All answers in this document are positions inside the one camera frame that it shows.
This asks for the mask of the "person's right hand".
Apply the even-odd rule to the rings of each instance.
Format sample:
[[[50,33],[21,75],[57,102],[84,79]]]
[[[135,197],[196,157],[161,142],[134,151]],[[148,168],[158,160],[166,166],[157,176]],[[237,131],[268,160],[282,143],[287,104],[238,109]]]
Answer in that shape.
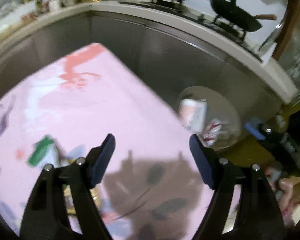
[[[281,211],[300,205],[300,177],[281,178],[279,189],[282,191],[282,196],[278,200]]]

